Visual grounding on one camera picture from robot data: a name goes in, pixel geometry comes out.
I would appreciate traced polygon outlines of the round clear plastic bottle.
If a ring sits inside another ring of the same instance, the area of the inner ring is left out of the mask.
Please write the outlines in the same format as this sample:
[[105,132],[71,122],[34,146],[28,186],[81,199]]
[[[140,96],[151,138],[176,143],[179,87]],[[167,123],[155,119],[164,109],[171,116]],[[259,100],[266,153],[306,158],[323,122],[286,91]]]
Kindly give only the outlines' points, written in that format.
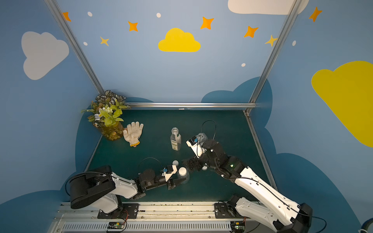
[[183,179],[182,184],[186,184],[189,181],[189,171],[185,167],[180,167],[177,172],[179,179]]

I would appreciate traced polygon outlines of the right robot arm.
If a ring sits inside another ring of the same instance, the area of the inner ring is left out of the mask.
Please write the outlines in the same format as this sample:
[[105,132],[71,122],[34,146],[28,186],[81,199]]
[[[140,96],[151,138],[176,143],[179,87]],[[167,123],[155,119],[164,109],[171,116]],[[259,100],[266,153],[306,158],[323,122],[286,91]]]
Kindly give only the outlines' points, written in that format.
[[313,209],[309,205],[298,204],[280,194],[238,157],[229,156],[219,142],[208,139],[201,143],[194,136],[186,144],[195,153],[193,158],[183,161],[190,172],[200,171],[202,167],[214,169],[260,202],[256,204],[245,197],[234,196],[229,204],[241,216],[251,218],[276,233],[307,233],[310,230]]

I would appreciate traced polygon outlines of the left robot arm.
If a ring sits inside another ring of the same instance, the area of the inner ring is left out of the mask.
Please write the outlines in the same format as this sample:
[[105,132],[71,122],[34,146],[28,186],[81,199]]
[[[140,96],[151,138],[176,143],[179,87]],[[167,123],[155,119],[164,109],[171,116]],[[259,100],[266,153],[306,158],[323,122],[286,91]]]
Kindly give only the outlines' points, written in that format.
[[67,183],[71,209],[93,206],[105,214],[113,214],[122,211],[122,197],[138,200],[146,195],[147,190],[161,186],[171,190],[186,180],[187,176],[178,174],[175,165],[166,166],[159,174],[147,169],[132,180],[120,177],[112,171],[111,166],[102,166],[76,174]]

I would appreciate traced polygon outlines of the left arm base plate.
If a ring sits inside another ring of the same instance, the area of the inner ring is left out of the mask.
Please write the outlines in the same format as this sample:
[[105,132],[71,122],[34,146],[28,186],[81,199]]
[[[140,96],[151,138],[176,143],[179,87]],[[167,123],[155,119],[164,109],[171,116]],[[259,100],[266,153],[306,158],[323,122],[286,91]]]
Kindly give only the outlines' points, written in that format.
[[113,212],[107,214],[102,210],[99,211],[97,219],[119,219],[123,218],[125,220],[128,219],[136,219],[139,213],[139,204],[138,203],[123,203],[119,206],[118,209],[114,210]]

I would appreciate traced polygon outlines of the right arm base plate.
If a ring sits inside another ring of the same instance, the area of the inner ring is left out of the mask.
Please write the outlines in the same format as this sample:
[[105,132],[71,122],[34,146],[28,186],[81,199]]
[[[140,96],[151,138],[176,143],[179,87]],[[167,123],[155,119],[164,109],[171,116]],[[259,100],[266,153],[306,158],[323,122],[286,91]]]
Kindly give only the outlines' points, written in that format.
[[237,210],[232,206],[224,202],[217,202],[214,203],[214,213],[215,218],[223,219],[223,218],[230,218],[230,219],[244,219]]

